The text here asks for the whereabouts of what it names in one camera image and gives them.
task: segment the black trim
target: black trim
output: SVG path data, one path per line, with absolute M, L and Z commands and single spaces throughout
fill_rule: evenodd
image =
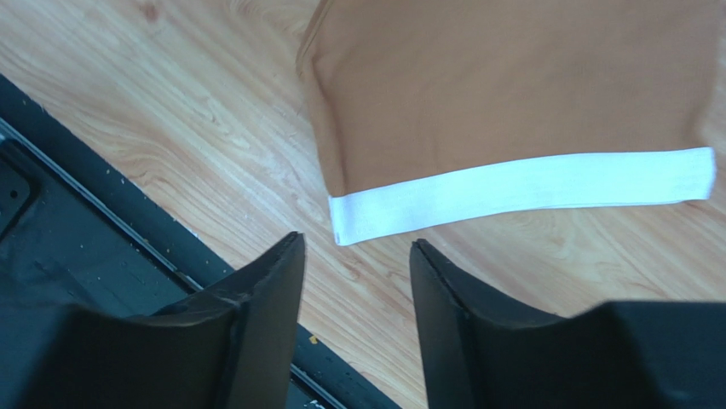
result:
M 181 277 L 206 287 L 232 267 L 204 243 L 148 199 L 108 162 L 94 153 L 67 128 L 50 117 L 30 97 L 0 76 L 0 118 L 104 204 L 129 223 Z M 291 381 L 315 396 L 323 407 L 398 407 L 323 343 L 312 343 L 312 334 L 298 325 Z

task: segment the white fabric strip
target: white fabric strip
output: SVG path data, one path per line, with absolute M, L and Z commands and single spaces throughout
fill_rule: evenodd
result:
M 336 242 L 517 210 L 662 205 L 708 199 L 709 147 L 645 153 L 578 153 L 490 164 L 330 198 Z

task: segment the laminate floor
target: laminate floor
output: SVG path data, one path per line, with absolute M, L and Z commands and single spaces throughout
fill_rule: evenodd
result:
M 0 0 L 0 72 L 233 266 L 305 232 L 302 324 L 405 408 L 425 406 L 415 238 L 561 315 L 610 298 L 726 300 L 723 178 L 706 202 L 529 211 L 337 247 L 294 69 L 316 3 Z M 724 86 L 705 128 L 720 166 Z

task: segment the light wood plank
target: light wood plank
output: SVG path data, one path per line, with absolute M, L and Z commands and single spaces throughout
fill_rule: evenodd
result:
M 415 238 L 561 315 L 610 298 L 726 299 L 723 178 L 707 202 L 522 212 L 336 247 L 294 71 L 315 5 L 0 0 L 0 72 L 233 266 L 305 232 L 301 322 L 405 408 L 425 407 Z M 724 114 L 721 76 L 705 131 L 720 164 Z

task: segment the brown cloth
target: brown cloth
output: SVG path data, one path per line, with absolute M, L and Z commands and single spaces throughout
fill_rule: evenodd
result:
M 703 147 L 720 0 L 322 0 L 297 57 L 343 197 L 527 158 Z

